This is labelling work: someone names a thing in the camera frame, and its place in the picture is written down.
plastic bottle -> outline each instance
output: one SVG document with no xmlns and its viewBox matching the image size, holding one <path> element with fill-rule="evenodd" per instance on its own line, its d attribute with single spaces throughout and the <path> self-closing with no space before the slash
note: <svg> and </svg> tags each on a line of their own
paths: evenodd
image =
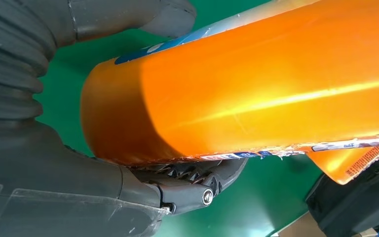
<svg viewBox="0 0 379 237">
<path fill-rule="evenodd" d="M 379 146 L 378 0 L 322 0 L 161 46 L 89 75 L 81 113 L 95 155 L 147 165 L 308 153 L 346 183 L 362 147 Z"/>
</svg>

metal screw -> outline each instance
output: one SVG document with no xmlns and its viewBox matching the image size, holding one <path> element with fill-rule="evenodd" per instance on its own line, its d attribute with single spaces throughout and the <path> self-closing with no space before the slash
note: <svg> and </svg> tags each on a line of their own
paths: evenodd
<svg viewBox="0 0 379 237">
<path fill-rule="evenodd" d="M 203 204 L 208 206 L 213 201 L 213 191 L 211 189 L 206 189 L 203 193 Z"/>
</svg>

black object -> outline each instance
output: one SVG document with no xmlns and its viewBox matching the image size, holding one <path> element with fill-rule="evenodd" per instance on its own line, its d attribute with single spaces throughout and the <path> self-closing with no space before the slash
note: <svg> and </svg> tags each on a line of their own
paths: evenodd
<svg viewBox="0 0 379 237">
<path fill-rule="evenodd" d="M 328 237 L 351 237 L 379 225 L 379 160 L 346 185 L 322 175 L 306 203 Z"/>
<path fill-rule="evenodd" d="M 176 213 L 205 207 L 202 197 L 175 196 L 178 189 L 222 187 L 217 195 L 238 177 L 245 160 L 199 172 L 198 180 L 219 182 L 214 187 L 150 170 L 142 172 L 151 179 L 139 180 L 127 167 L 65 147 L 35 120 L 37 77 L 57 48 L 129 28 L 180 36 L 194 19 L 187 0 L 0 0 L 0 237 L 151 236 L 170 203 Z"/>
</svg>

robotic hand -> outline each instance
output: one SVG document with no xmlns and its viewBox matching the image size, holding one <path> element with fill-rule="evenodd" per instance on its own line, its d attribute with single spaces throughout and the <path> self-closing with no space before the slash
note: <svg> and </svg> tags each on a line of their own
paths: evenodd
<svg viewBox="0 0 379 237">
<path fill-rule="evenodd" d="M 177 37 L 194 19 L 187 0 L 0 0 L 0 237 L 151 236 L 232 184 L 245 159 L 117 166 L 35 121 L 57 48 L 129 28 Z"/>
</svg>

green table surface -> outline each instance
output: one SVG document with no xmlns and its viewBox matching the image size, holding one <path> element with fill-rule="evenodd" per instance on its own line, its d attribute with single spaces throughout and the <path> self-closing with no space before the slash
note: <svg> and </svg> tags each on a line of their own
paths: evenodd
<svg viewBox="0 0 379 237">
<path fill-rule="evenodd" d="M 192 0 L 198 11 L 194 29 L 255 7 L 266 0 Z M 60 49 L 42 78 L 38 119 L 53 126 L 65 144 L 92 155 L 79 122 L 83 82 L 100 62 L 165 41 L 139 30 Z M 239 179 L 210 207 L 167 216 L 157 237 L 265 237 L 306 212 L 304 196 L 321 171 L 305 156 L 251 159 Z"/>
</svg>

